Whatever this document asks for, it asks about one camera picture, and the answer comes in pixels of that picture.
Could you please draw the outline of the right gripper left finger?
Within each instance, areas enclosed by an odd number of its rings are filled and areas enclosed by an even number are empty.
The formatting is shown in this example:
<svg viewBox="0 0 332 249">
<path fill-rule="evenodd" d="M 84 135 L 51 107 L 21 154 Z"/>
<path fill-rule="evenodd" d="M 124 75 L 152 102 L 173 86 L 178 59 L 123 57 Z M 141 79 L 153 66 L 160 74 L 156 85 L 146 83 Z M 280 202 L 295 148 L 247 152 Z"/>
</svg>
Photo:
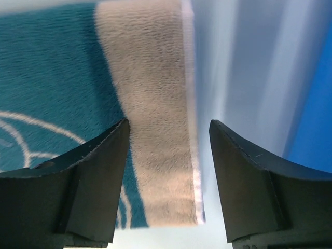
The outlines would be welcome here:
<svg viewBox="0 0 332 249">
<path fill-rule="evenodd" d="M 1 248 L 106 248 L 113 241 L 130 125 L 32 169 L 1 174 Z"/>
</svg>

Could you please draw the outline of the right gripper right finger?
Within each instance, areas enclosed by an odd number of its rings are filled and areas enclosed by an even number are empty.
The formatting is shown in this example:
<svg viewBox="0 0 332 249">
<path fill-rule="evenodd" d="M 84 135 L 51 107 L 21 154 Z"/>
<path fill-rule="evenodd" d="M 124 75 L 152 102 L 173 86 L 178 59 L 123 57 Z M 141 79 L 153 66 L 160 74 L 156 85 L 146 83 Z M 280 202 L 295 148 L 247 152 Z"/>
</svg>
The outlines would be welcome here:
<svg viewBox="0 0 332 249">
<path fill-rule="evenodd" d="M 331 248 L 331 174 L 281 158 L 218 120 L 209 128 L 233 248 Z"/>
</svg>

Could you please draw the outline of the Doraemon teal beige towel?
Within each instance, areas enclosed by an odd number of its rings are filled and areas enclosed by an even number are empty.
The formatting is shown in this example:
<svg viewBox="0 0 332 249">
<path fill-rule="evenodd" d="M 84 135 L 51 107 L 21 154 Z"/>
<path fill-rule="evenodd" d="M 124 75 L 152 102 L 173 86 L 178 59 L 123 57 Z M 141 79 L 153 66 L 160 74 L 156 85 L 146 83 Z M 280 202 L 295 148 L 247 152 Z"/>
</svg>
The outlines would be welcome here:
<svg viewBox="0 0 332 249">
<path fill-rule="evenodd" d="M 127 119 L 122 229 L 205 221 L 190 1 L 1 15 L 1 171 L 56 161 Z"/>
</svg>

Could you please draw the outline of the blue plastic bin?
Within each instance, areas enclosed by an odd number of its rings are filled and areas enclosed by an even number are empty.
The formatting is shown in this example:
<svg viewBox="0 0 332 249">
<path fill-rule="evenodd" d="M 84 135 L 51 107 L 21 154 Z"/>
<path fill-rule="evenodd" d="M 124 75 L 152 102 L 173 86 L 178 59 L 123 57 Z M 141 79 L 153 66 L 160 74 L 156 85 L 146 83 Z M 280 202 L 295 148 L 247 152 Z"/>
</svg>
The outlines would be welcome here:
<svg viewBox="0 0 332 249">
<path fill-rule="evenodd" d="M 288 158 L 331 172 L 331 26 Z"/>
</svg>

